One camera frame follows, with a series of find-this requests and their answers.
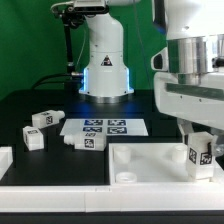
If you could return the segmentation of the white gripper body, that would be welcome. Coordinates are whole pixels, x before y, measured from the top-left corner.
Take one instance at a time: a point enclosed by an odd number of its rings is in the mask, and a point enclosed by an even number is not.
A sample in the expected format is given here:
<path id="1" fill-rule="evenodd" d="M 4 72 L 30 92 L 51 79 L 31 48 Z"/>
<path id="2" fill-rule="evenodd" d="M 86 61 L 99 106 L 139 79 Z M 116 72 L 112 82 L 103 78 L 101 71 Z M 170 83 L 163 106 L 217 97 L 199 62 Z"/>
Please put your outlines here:
<path id="1" fill-rule="evenodd" d="M 161 113 L 224 130 L 224 73 L 210 73 L 201 84 L 182 85 L 177 76 L 157 72 L 155 102 Z"/>

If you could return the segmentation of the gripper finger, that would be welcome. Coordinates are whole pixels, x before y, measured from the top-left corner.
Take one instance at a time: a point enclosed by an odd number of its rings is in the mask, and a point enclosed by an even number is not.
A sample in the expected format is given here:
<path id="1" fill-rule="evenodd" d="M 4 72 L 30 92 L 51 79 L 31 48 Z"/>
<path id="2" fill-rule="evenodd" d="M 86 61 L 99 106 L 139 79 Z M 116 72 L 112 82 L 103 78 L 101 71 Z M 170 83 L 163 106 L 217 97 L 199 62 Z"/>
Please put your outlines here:
<path id="1" fill-rule="evenodd" d="M 190 121 L 187 120 L 179 120 L 178 121 L 178 128 L 180 130 L 180 133 L 182 135 L 182 142 L 184 144 L 188 143 L 188 135 L 190 133 L 193 133 L 193 127 L 192 127 L 192 123 Z"/>

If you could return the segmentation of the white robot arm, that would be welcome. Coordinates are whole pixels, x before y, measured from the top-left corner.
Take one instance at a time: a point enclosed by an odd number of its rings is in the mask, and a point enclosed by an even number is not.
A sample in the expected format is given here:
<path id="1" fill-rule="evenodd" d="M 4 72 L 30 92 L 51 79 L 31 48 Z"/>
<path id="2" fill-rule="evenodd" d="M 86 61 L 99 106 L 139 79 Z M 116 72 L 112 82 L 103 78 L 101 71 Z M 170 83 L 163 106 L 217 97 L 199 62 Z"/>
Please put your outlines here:
<path id="1" fill-rule="evenodd" d="M 224 0 L 152 0 L 166 46 L 151 58 L 159 112 L 224 133 Z M 123 27 L 109 13 L 88 14 L 90 62 L 79 90 L 112 103 L 133 93 L 123 62 Z"/>

